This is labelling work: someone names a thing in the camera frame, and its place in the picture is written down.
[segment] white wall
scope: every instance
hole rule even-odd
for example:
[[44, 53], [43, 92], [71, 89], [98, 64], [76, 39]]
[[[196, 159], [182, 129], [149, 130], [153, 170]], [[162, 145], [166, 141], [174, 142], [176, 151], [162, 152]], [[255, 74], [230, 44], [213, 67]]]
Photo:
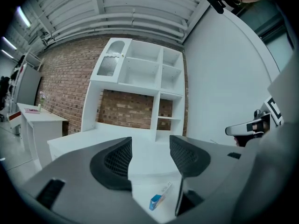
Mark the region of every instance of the white wall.
[[282, 71], [288, 64], [293, 54], [293, 50], [287, 38], [287, 34], [282, 34], [275, 40], [266, 44], [266, 46], [271, 52], [274, 60], [276, 61], [279, 70]]
[[[254, 111], [270, 95], [271, 80], [261, 57], [275, 62], [257, 35], [227, 13], [230, 19], [226, 12], [220, 15], [210, 8], [184, 44], [189, 82], [187, 136], [235, 145], [225, 128], [253, 119]], [[265, 54], [257, 51], [231, 18], [237, 19]]]
[[16, 63], [12, 59], [6, 57], [4, 54], [0, 54], [0, 77], [10, 77], [13, 68], [16, 66]]

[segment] floor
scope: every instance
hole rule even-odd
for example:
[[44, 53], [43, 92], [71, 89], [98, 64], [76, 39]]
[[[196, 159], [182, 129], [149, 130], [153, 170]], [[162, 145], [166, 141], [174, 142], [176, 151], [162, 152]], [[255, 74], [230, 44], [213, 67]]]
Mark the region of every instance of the floor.
[[0, 162], [14, 185], [21, 186], [39, 171], [8, 122], [0, 122], [0, 144]]

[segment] brick wall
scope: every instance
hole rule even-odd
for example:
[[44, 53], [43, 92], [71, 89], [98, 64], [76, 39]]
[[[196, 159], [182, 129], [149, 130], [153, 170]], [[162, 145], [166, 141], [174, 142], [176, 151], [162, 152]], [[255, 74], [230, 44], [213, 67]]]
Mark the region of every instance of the brick wall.
[[[135, 40], [158, 43], [169, 47], [168, 44], [149, 41], [140, 37]], [[41, 67], [42, 80], [39, 91], [48, 96], [42, 107], [50, 112], [68, 119], [68, 134], [80, 131], [84, 99], [89, 78], [93, 68], [110, 37], [94, 37], [66, 42], [49, 48], [39, 55], [44, 59]], [[185, 67], [185, 121], [184, 135], [187, 130], [187, 71]], [[150, 128], [150, 117], [153, 97], [118, 91], [107, 91], [99, 99], [97, 120], [102, 123], [120, 126]], [[159, 115], [171, 116], [172, 102], [161, 100]], [[169, 130], [168, 120], [159, 120], [158, 129]]]

